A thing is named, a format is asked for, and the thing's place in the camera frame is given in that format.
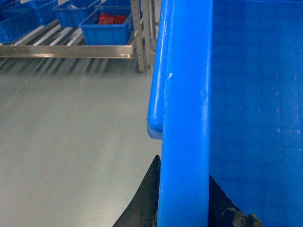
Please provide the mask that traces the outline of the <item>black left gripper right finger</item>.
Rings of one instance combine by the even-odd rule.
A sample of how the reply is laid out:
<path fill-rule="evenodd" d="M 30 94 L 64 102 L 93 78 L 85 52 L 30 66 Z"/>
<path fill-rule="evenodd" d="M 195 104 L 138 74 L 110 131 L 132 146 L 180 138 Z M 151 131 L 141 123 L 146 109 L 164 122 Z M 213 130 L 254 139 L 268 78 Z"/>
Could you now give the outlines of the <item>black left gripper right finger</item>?
<path fill-rule="evenodd" d="M 262 227 L 263 222 L 254 213 L 244 214 L 210 176 L 208 225 L 210 227 Z"/>

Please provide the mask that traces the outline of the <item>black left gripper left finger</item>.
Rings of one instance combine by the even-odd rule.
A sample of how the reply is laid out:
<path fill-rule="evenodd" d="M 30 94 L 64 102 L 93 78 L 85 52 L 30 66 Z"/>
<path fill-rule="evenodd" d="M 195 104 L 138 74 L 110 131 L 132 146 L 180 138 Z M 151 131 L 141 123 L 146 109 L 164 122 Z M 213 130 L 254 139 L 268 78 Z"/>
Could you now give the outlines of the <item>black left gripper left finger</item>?
<path fill-rule="evenodd" d="M 160 184 L 160 156 L 156 155 L 149 166 L 134 197 L 114 223 L 115 227 L 155 227 Z"/>

